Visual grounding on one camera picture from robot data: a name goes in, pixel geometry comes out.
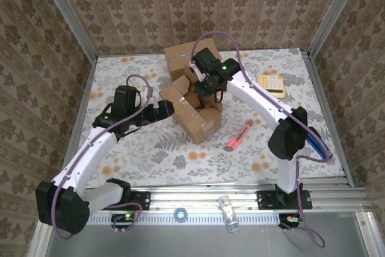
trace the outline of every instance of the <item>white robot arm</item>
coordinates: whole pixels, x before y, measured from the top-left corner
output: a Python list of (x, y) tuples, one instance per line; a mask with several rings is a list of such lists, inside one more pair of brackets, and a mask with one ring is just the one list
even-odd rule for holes
[(85, 190), (104, 155), (121, 138), (136, 131), (129, 131), (130, 126), (142, 127), (174, 113), (173, 104), (169, 101), (159, 101), (158, 108), (154, 104), (146, 107), (135, 105), (137, 94), (135, 87), (120, 85), (115, 90), (114, 102), (96, 117), (90, 135), (71, 162), (50, 183), (41, 182), (37, 186), (37, 209), (42, 223), (55, 223), (54, 227), (77, 234), (89, 216), (112, 204), (129, 203), (138, 197), (138, 192), (131, 192), (129, 183), (118, 179), (109, 179), (98, 188)]
[[(217, 101), (216, 94), (218, 91), (221, 93), (228, 91), (242, 100), (267, 122), (274, 131), (268, 142), (268, 147), (277, 157), (277, 186), (283, 194), (294, 192), (296, 189), (296, 165), (292, 158), (304, 147), (305, 141), (307, 140), (323, 158), (325, 157), (322, 148), (314, 141), (312, 136), (308, 135), (307, 131), (292, 121), (291, 118), (288, 118), (287, 114), (283, 112), (283, 110), (292, 112), (292, 116), (307, 126), (306, 110), (302, 107), (293, 109), (276, 99), (245, 72), (248, 76), (247, 80), (238, 62), (228, 59), (222, 63), (214, 57), (208, 48), (204, 48), (195, 54), (190, 68), (199, 79), (194, 86), (201, 97), (206, 98), (215, 93)], [(315, 129), (310, 129), (319, 137)]]
[[(258, 83), (253, 82), (255, 86), (259, 86), (261, 90), (264, 90)], [(227, 83), (227, 91), (232, 95), (238, 97), (244, 101), (252, 110), (258, 112), (258, 115), (264, 119), (268, 126), (275, 130), (279, 125), (280, 120), (284, 120), (286, 116), (279, 111), (275, 106), (268, 102), (264, 97), (252, 89), (247, 84), (242, 72), (239, 71), (233, 75), (233, 79)], [(288, 111), (291, 111), (291, 107), (286, 104), (282, 104)], [(285, 192), (291, 193), (295, 190), (295, 162), (286, 159), (277, 159), (278, 162), (278, 181), (277, 185)]]

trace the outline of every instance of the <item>floral tablecloth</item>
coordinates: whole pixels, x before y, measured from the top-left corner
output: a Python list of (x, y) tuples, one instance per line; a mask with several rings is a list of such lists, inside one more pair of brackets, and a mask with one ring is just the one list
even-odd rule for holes
[[(241, 55), (244, 66), (254, 77), (263, 73), (283, 77), (286, 88), (283, 101), (295, 108), (302, 105), (307, 110), (309, 125), (320, 132), (335, 154), (300, 50), (242, 51)], [(235, 58), (235, 53), (221, 52), (221, 56), (224, 60)], [(154, 87), (152, 102), (160, 100), (158, 92), (170, 83), (167, 62), (162, 54), (100, 58), (81, 144), (89, 134), (94, 118), (106, 104), (112, 102), (115, 88), (124, 84), (126, 77), (132, 73), (145, 76)], [(144, 88), (140, 79), (133, 82), (138, 88)], [(234, 152), (226, 152), (223, 147), (249, 119), (253, 119), (254, 125), (248, 135)], [(276, 158), (267, 147), (272, 130), (258, 114), (236, 97), (225, 93), (222, 124), (218, 132), (200, 145), (194, 144), (172, 117), (142, 127), (120, 140), (107, 153), (88, 186), (99, 186), (109, 178), (123, 179), (134, 186), (277, 179)], [(317, 157), (308, 146), (302, 153)], [(328, 164), (303, 161), (300, 172), (304, 178), (344, 175), (337, 156)]]

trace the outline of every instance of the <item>calculator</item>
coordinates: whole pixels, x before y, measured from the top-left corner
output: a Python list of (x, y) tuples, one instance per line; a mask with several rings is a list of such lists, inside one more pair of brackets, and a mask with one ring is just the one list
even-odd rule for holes
[(283, 77), (280, 75), (259, 75), (258, 83), (261, 87), (279, 99), (285, 97), (285, 87), (283, 86)]

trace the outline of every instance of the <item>cardboard box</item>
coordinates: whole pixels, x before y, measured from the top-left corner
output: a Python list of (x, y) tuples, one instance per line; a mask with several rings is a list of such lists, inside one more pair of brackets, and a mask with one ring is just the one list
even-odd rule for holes
[[(189, 42), (164, 49), (171, 81), (175, 81), (185, 74), (185, 65), (189, 64), (191, 60), (191, 50), (193, 49), (194, 43), (195, 42)], [(198, 42), (195, 53), (204, 48), (209, 48), (216, 58), (221, 59), (221, 55), (213, 39), (203, 39)]]
[(222, 104), (214, 103), (213, 105), (213, 98), (199, 99), (200, 107), (194, 108), (193, 106), (197, 106), (196, 99), (193, 100), (194, 103), (191, 105), (185, 97), (186, 94), (191, 95), (190, 93), (193, 93), (191, 91), (193, 87), (190, 80), (182, 75), (168, 87), (163, 88), (159, 95), (162, 99), (173, 103), (175, 109), (174, 119), (195, 144), (200, 144), (222, 127)]
[(193, 91), (188, 91), (186, 94), (185, 94), (185, 99), (186, 101), (195, 109), (198, 109), (201, 107), (201, 104), (200, 104), (200, 100), (199, 100), (199, 97), (196, 93), (194, 93)]

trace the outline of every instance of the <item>damask wallpaper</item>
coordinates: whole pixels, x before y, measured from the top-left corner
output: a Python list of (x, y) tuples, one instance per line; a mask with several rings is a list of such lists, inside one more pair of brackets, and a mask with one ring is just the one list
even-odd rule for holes
[[(69, 0), (99, 55), (162, 52), (228, 31), (241, 49), (306, 50), (332, 0)], [(222, 51), (233, 49), (215, 37)]]
[(385, 237), (385, 0), (348, 0), (315, 58), (358, 186)]
[(0, 0), (0, 256), (25, 256), (90, 63), (53, 0)]

